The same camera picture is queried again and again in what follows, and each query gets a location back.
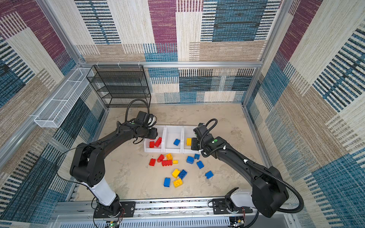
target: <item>white wire mesh basket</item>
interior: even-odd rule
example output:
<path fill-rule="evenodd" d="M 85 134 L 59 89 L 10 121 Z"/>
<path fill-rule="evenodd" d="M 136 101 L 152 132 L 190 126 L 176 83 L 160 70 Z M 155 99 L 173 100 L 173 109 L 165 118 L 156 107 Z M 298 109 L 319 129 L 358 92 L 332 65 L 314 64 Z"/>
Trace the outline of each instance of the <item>white wire mesh basket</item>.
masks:
<path fill-rule="evenodd" d="M 58 128 L 61 126 L 77 99 L 88 85 L 86 76 L 93 77 L 90 68 L 78 68 L 42 109 L 34 122 L 40 127 Z"/>

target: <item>white bin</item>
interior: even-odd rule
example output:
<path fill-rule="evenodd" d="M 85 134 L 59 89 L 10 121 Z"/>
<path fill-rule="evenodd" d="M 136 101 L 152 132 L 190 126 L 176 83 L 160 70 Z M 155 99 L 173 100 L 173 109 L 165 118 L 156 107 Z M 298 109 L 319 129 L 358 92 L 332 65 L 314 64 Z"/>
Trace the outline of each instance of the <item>white bin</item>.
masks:
<path fill-rule="evenodd" d="M 165 131 L 165 153 L 182 153 L 184 144 L 184 132 L 182 126 L 166 125 Z M 178 146 L 174 145 L 175 139 L 180 140 Z"/>
<path fill-rule="evenodd" d="M 145 139 L 145 141 L 143 142 L 143 147 L 145 149 L 145 152 L 153 152 L 153 153 L 163 153 L 165 150 L 165 140 L 164 140 L 164 136 L 165 136 L 165 131 L 166 131 L 166 126 L 165 125 L 155 125 L 155 128 L 157 128 L 157 133 L 158 136 L 156 137 L 156 139 L 152 140 L 154 142 L 156 142 L 158 140 L 159 137 L 162 138 L 162 142 L 160 144 L 159 147 L 155 147 L 155 148 L 150 148 L 150 141 L 151 139 Z"/>
<path fill-rule="evenodd" d="M 200 154 L 199 151 L 196 150 L 191 150 L 191 146 L 187 146 L 186 145 L 186 140 L 187 138 L 196 138 L 196 135 L 193 131 L 193 129 L 196 128 L 196 126 L 183 126 L 183 131 L 184 131 L 184 149 L 183 149 L 183 153 L 184 154 Z"/>

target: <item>black wire mesh shelf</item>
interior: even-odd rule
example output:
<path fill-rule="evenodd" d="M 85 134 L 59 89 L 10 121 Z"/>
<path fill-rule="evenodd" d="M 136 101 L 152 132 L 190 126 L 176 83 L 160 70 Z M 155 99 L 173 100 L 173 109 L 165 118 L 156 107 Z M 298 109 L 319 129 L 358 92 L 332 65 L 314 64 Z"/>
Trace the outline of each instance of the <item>black wire mesh shelf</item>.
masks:
<path fill-rule="evenodd" d="M 151 93 L 143 66 L 138 65 L 94 65 L 87 77 L 107 108 L 124 108 L 134 99 L 142 99 L 150 105 Z M 143 108 L 141 101 L 131 107 Z"/>

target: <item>patterned wall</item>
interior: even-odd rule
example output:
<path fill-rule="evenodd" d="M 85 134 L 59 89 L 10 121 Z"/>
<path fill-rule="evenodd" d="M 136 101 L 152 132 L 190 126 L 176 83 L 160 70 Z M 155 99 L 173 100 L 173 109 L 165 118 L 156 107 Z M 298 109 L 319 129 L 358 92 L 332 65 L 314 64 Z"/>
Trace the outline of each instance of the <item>patterned wall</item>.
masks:
<path fill-rule="evenodd" d="M 258 61 L 281 0 L 49 0 L 86 61 Z"/>
<path fill-rule="evenodd" d="M 242 102 L 254 68 L 148 68 L 151 103 Z"/>
<path fill-rule="evenodd" d="M 0 0 L 0 147 L 75 66 L 35 0 Z M 87 87 L 58 129 L 32 131 L 0 170 L 0 226 L 44 227 L 70 184 L 55 177 L 57 156 L 90 142 L 104 113 Z M 70 178 L 70 152 L 59 173 Z"/>
<path fill-rule="evenodd" d="M 363 0 L 295 0 L 247 105 L 306 228 L 365 227 L 364 12 Z"/>

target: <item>floor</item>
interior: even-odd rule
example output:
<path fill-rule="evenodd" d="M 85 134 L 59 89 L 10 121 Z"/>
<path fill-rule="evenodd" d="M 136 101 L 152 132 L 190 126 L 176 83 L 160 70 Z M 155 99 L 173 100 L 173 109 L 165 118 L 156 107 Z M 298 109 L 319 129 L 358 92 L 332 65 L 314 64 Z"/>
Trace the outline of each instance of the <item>floor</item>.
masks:
<path fill-rule="evenodd" d="M 130 109 L 128 118 L 135 117 L 139 110 L 145 111 Z M 125 111 L 125 108 L 110 109 L 100 137 L 114 131 L 116 121 L 124 121 Z M 236 150 L 262 164 L 240 104 L 151 106 L 150 113 L 158 118 L 157 125 L 198 125 L 216 118 L 218 124 L 211 131 L 213 136 L 221 136 Z M 105 158 L 105 179 L 120 199 L 224 196 L 234 187 L 252 189 L 229 165 L 212 156 L 201 156 L 204 168 L 200 170 L 196 162 L 192 165 L 186 162 L 188 154 L 172 154 L 174 160 L 179 160 L 177 165 L 163 167 L 161 163 L 156 163 L 155 166 L 149 166 L 150 159 L 157 159 L 159 155 L 145 153 L 142 143 L 134 145 L 132 140 L 128 141 Z M 171 182 L 174 180 L 171 173 L 175 169 L 188 172 L 183 185 L 174 188 L 171 183 L 169 188 L 164 187 L 165 177 L 170 177 Z M 204 175 L 209 170 L 214 176 L 206 179 Z M 76 200 L 92 199 L 93 195 L 86 188 L 79 188 Z"/>

